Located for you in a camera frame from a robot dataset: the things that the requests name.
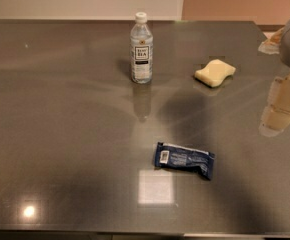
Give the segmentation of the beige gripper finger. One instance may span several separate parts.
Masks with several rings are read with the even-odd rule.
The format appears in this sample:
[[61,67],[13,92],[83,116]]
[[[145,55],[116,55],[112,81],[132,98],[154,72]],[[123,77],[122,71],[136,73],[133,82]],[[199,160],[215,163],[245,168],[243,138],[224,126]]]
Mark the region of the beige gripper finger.
[[290,125],[290,74],[275,77],[271,84],[267,106],[264,108],[259,131],[266,137],[275,137]]
[[268,38],[259,45],[258,51],[269,55],[279,54],[282,34],[282,28],[274,33],[270,33]]

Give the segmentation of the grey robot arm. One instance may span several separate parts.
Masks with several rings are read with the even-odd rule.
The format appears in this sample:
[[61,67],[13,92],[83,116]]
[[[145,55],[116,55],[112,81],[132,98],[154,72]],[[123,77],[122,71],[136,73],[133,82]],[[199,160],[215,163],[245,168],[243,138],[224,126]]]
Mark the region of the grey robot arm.
[[[262,53],[278,54],[281,62],[290,68],[290,19],[284,27],[261,43]],[[274,137],[290,125],[290,73],[285,77],[275,77],[269,91],[259,131],[267,137]]]

